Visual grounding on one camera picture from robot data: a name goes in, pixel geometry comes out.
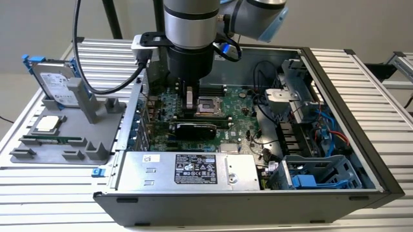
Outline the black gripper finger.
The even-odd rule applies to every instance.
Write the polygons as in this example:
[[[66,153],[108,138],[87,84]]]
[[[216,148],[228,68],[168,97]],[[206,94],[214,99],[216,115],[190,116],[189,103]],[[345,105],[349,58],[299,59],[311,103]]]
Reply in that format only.
[[[200,81],[181,81],[182,117],[194,118],[198,109]]]

